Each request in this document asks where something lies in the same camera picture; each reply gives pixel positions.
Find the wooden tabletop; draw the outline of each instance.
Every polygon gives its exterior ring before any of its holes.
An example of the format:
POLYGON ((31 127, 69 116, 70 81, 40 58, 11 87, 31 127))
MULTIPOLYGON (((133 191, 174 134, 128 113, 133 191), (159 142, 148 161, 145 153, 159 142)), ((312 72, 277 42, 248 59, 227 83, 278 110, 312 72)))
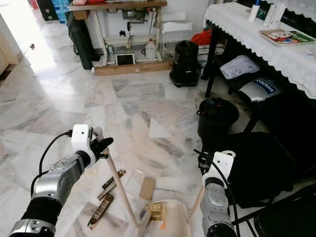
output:
POLYGON ((106 0, 105 2, 86 3, 85 5, 69 4, 70 11, 79 10, 94 10, 94 9, 131 9, 136 7, 155 7, 167 6, 166 0, 138 0, 138 1, 121 1, 121 0, 106 0))

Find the blue label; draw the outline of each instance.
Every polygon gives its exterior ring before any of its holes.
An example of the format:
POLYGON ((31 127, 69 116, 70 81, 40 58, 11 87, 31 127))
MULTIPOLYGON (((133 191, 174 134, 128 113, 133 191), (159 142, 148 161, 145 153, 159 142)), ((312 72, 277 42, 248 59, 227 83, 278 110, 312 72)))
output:
POLYGON ((267 83, 265 80, 256 79, 252 82, 261 86, 267 92, 268 95, 276 91, 276 89, 271 84, 267 83))

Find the black bucket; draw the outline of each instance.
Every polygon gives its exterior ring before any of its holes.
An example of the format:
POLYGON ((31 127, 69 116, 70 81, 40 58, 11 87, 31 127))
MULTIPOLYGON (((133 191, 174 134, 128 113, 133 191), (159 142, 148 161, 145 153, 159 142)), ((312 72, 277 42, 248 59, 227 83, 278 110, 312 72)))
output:
POLYGON ((226 134, 239 118, 237 107, 222 98, 202 101, 197 115, 199 115, 197 133, 201 139, 226 134))

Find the black vacuum cleaner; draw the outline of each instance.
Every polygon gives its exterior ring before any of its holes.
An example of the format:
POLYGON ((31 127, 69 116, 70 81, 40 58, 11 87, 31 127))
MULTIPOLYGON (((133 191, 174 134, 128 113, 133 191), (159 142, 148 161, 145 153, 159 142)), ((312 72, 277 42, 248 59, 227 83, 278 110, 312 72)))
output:
POLYGON ((177 43, 172 70, 169 74, 173 84, 177 87, 195 86, 200 73, 198 45, 187 40, 177 43))

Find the bottle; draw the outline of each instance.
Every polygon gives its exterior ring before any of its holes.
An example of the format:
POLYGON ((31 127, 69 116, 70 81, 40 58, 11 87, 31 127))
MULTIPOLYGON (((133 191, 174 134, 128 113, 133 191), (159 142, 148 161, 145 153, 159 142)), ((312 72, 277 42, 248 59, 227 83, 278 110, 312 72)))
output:
POLYGON ((146 58, 148 59, 155 59, 156 55, 156 45, 153 42, 153 39, 149 39, 149 42, 145 46, 146 50, 146 58))

